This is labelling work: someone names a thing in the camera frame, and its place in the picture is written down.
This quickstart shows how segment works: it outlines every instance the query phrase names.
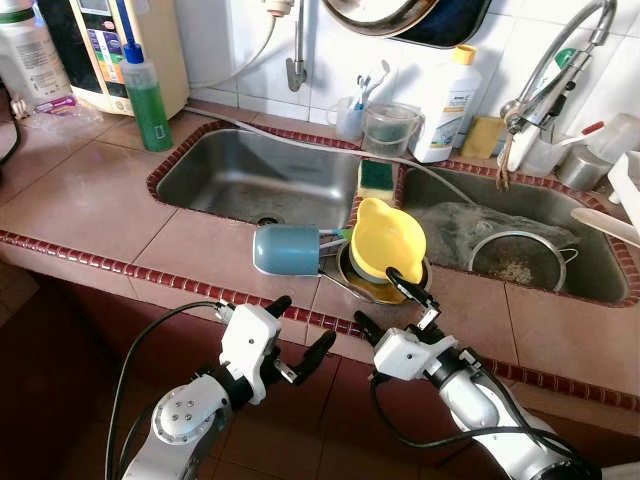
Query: strainer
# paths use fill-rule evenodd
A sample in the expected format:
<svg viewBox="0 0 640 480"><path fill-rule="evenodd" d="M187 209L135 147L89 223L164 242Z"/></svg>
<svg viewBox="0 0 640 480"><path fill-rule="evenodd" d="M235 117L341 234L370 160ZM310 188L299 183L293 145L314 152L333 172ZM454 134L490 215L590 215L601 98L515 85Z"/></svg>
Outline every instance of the strainer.
<svg viewBox="0 0 640 480"><path fill-rule="evenodd" d="M563 252L570 252L571 256L565 258ZM567 276L566 264L577 256L575 248L558 250L535 233L507 231L491 235L475 246L469 270L557 292Z"/></svg>

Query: blue plastic cup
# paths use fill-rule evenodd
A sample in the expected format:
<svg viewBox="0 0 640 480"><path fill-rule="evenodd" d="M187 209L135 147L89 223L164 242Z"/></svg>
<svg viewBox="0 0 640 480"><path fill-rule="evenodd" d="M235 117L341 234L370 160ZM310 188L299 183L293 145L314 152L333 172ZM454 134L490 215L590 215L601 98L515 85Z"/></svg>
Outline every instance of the blue plastic cup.
<svg viewBox="0 0 640 480"><path fill-rule="evenodd" d="M273 275L318 275L320 232L307 225L266 225L253 236L253 264Z"/></svg>

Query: yellow jug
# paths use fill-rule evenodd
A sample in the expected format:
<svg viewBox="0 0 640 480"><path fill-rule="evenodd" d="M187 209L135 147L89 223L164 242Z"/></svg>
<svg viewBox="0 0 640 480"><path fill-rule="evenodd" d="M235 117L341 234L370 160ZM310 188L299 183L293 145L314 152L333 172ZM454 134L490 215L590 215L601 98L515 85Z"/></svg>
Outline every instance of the yellow jug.
<svg viewBox="0 0 640 480"><path fill-rule="evenodd" d="M362 201L351 238L351 254L360 269L386 280L387 267L395 267L406 280L420 283L426 253L427 238L411 215L377 198Z"/></svg>

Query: countertop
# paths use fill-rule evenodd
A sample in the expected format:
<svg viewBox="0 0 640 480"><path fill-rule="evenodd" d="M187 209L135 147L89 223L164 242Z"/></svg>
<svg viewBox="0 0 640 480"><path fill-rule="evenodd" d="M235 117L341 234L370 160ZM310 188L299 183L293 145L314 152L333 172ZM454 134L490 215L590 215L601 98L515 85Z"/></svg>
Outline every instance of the countertop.
<svg viewBox="0 0 640 480"><path fill-rule="evenodd" d="M194 104L258 125L333 137L322 125ZM170 122L174 145L212 121L179 113ZM171 151L144 151L131 118L105 115L79 134L64 135L26 120L22 132L23 145L3 167L0 184L1 261L167 308L203 294L235 301L290 295L296 309L283 319L281 338L309 344L329 326L340 333L334 352L369 363L371 347L348 334L355 310L384 326L404 326L419 314L411 304L361 302L324 278L258 272L251 261L254 225L179 209L150 195L146 179ZM0 145L8 148L12 141L12 125L0 123ZM640 252L629 251L640 269ZM432 294L444 312L441 328L482 355L524 367L525 376L541 371L630 395L630 408L567 396L558 404L574 417L605 409L598 413L608 417L604 426L640 433L639 303L607 307L437 266ZM540 400L545 395L558 396L531 388L519 383L514 391L538 407L548 403Z"/></svg>

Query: kitchen sink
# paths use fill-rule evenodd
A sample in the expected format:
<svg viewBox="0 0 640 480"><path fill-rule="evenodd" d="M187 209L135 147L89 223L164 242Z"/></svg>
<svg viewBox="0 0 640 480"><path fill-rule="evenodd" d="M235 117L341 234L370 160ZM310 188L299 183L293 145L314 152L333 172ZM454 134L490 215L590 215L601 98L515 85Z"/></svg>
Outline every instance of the kitchen sink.
<svg viewBox="0 0 640 480"><path fill-rule="evenodd" d="M508 193L498 192L493 178L465 172L434 168L453 185L480 205L567 228L580 241L579 256L567 264L564 293L616 303L628 293L624 273L605 236L571 217L571 210L583 207L577 200L555 190L512 183ZM441 182L418 170L406 174L402 209L418 220L421 212L441 202L462 200Z"/></svg>
<svg viewBox="0 0 640 480"><path fill-rule="evenodd" d="M161 201L246 222L347 224L360 157L285 144L253 132L203 135L158 183Z"/></svg>

